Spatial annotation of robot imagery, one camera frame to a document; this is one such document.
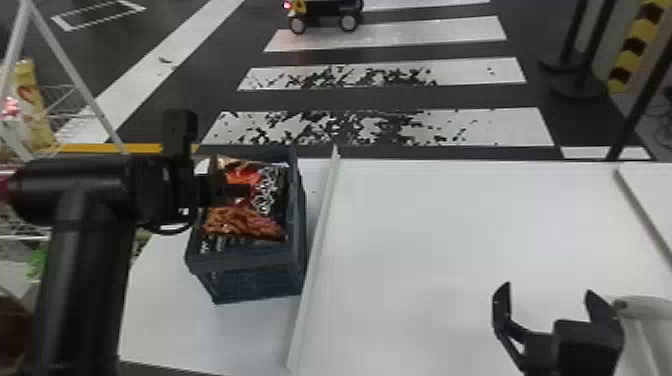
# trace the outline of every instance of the black crate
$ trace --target black crate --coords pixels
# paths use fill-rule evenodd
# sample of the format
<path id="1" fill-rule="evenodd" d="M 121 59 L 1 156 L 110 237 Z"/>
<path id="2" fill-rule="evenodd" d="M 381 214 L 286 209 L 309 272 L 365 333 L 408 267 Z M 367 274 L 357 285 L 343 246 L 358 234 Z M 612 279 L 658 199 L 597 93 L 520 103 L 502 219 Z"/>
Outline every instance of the black crate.
<path id="1" fill-rule="evenodd" d="M 185 262 L 215 304 L 297 295 L 303 288 L 308 265 L 306 194 L 293 147 L 251 147 L 219 154 L 264 162 L 289 164 L 285 243 L 208 235 L 202 210 L 191 232 Z"/>

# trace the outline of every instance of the snack bag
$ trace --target snack bag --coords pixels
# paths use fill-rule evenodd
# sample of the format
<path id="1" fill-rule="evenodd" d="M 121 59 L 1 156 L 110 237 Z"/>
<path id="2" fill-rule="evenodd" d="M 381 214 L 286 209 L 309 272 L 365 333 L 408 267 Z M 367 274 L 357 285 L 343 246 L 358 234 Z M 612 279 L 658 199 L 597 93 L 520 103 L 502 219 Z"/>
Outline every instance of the snack bag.
<path id="1" fill-rule="evenodd" d="M 285 241 L 287 210 L 286 163 L 246 161 L 217 156 L 215 177 L 220 185 L 249 185 L 243 197 L 228 199 L 223 206 L 208 209 L 203 229 L 211 235 Z"/>
<path id="2" fill-rule="evenodd" d="M 44 99 L 37 85 L 33 60 L 25 59 L 17 62 L 10 80 L 12 82 L 9 97 L 0 101 L 0 120 L 14 127 L 29 150 L 36 151 L 55 146 L 56 136 L 49 126 Z"/>

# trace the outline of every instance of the wheel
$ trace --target wheel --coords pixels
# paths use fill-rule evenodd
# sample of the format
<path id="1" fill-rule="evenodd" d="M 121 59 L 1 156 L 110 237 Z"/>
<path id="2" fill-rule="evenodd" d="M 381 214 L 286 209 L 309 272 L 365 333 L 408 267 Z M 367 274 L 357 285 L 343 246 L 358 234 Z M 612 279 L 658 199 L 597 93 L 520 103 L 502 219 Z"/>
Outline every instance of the wheel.
<path id="1" fill-rule="evenodd" d="M 359 17 L 356 13 L 344 13 L 338 20 L 338 26 L 346 33 L 351 33 L 359 26 Z"/>
<path id="2" fill-rule="evenodd" d="M 306 32 L 306 20 L 303 17 L 290 17 L 289 18 L 289 30 L 294 34 L 303 34 Z"/>

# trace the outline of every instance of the small robot vehicle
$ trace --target small robot vehicle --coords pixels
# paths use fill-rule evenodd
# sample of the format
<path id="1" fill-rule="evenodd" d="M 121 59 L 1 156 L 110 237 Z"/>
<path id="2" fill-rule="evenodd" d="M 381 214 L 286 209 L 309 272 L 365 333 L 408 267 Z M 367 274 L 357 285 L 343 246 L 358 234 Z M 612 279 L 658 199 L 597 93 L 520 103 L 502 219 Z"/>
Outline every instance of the small robot vehicle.
<path id="1" fill-rule="evenodd" d="M 289 10 L 289 29 L 294 34 L 303 34 L 309 21 L 316 23 L 321 17 L 338 17 L 338 26 L 350 33 L 359 26 L 364 0 L 285 0 L 283 6 Z"/>

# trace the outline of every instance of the white line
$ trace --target white line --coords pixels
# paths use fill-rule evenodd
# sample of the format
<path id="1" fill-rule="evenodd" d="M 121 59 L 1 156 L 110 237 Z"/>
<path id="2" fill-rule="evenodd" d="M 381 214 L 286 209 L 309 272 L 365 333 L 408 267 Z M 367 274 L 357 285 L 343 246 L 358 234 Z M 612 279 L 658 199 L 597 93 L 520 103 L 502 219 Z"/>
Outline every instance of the white line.
<path id="1" fill-rule="evenodd" d="M 353 33 L 338 27 L 308 28 L 303 35 L 278 30 L 265 52 L 363 47 L 477 43 L 506 40 L 496 16 L 361 25 Z"/>
<path id="2" fill-rule="evenodd" d="M 88 7 L 85 7 L 85 8 L 80 8 L 80 9 L 71 10 L 69 12 L 60 13 L 58 15 L 61 16 L 61 17 L 71 16 L 73 14 L 84 13 L 84 12 L 88 12 L 90 10 L 94 10 L 94 9 L 98 9 L 98 8 L 109 7 L 110 5 L 113 5 L 113 4 L 116 4 L 116 3 L 117 3 L 116 1 L 108 1 L 106 3 L 91 5 L 91 6 L 88 6 Z"/>
<path id="3" fill-rule="evenodd" d="M 553 146 L 533 107 L 413 111 L 223 112 L 202 144 Z"/>
<path id="4" fill-rule="evenodd" d="M 364 0 L 365 11 L 486 4 L 490 0 Z"/>
<path id="5" fill-rule="evenodd" d="M 112 127 L 118 129 L 242 2 L 210 0 L 101 93 L 96 101 Z M 171 63 L 161 63 L 159 58 Z M 64 143 L 97 143 L 108 138 L 95 120 L 68 123 L 57 136 Z"/>
<path id="6" fill-rule="evenodd" d="M 86 23 L 83 23 L 83 24 L 79 24 L 79 25 L 77 25 L 77 26 L 72 26 L 71 29 L 68 30 L 68 31 L 79 30 L 79 29 L 85 29 L 85 28 L 87 28 L 87 27 L 95 26 L 95 25 L 98 25 L 98 24 L 101 24 L 101 23 L 104 23 L 104 22 L 107 22 L 107 21 L 116 20 L 117 18 L 130 16 L 130 15 L 132 15 L 132 14 L 136 14 L 136 13 L 138 13 L 137 10 L 129 10 L 128 12 L 115 14 L 114 16 L 107 16 L 107 17 L 101 18 L 101 19 L 99 19 L 99 20 L 95 20 L 95 21 L 91 21 L 91 22 L 86 22 Z"/>
<path id="7" fill-rule="evenodd" d="M 502 57 L 252 68 L 238 90 L 523 83 L 525 75 L 518 60 Z"/>
<path id="8" fill-rule="evenodd" d="M 604 159 L 609 152 L 608 146 L 563 146 L 562 155 L 567 159 Z M 621 158 L 629 160 L 650 160 L 651 156 L 641 146 L 626 146 Z"/>
<path id="9" fill-rule="evenodd" d="M 143 7 L 142 5 L 132 3 L 132 2 L 126 1 L 126 0 L 117 0 L 117 2 L 119 4 L 126 5 L 127 7 L 135 10 L 136 12 L 142 12 L 143 10 L 147 9 L 147 8 Z"/>

